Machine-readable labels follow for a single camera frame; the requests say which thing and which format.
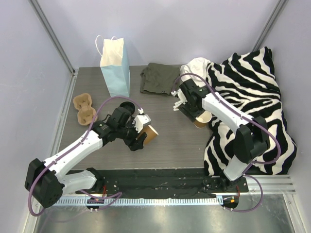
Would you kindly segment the brown paper coffee cup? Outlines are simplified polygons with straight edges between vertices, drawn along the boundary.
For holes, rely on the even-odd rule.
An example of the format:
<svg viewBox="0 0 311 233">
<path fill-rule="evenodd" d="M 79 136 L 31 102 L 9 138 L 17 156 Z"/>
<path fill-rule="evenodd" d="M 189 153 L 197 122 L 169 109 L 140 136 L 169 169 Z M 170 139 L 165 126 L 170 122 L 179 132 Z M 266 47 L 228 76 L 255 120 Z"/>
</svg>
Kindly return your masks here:
<svg viewBox="0 0 311 233">
<path fill-rule="evenodd" d="M 137 139 L 143 138 L 143 134 L 146 134 L 146 137 L 143 140 L 144 146 L 158 136 L 158 132 L 151 125 L 144 126 Z"/>
</svg>

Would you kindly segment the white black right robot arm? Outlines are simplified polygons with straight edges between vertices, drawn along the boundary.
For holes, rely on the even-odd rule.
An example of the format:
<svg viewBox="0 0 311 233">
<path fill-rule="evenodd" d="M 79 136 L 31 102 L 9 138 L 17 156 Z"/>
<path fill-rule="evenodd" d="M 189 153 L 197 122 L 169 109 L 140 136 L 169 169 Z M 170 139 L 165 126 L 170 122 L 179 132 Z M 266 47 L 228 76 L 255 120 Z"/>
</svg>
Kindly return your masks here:
<svg viewBox="0 0 311 233">
<path fill-rule="evenodd" d="M 215 115 L 234 134 L 234 156 L 220 173 L 219 185 L 226 192 L 232 191 L 257 157 L 270 147 L 267 122 L 262 117 L 245 115 L 218 93 L 199 87 L 192 80 L 180 84 L 176 95 L 180 101 L 176 108 L 198 128 L 205 126 Z"/>
</svg>

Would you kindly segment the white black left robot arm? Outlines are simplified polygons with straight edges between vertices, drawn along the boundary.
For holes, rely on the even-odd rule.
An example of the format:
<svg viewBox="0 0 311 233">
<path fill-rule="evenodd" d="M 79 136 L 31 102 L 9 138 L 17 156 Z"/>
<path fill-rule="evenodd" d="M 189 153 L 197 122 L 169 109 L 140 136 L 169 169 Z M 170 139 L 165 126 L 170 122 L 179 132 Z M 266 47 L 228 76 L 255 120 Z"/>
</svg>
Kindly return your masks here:
<svg viewBox="0 0 311 233">
<path fill-rule="evenodd" d="M 53 206 L 63 195 L 80 190 L 100 193 L 104 187 L 104 177 L 94 168 L 79 173 L 69 171 L 91 153 L 101 149 L 116 139 L 124 141 L 131 150 L 143 149 L 147 133 L 143 129 L 151 124 L 147 114 L 133 113 L 124 107 L 117 107 L 104 120 L 97 120 L 75 142 L 56 155 L 40 161 L 30 162 L 25 188 L 30 198 L 35 198 L 43 208 Z"/>
</svg>

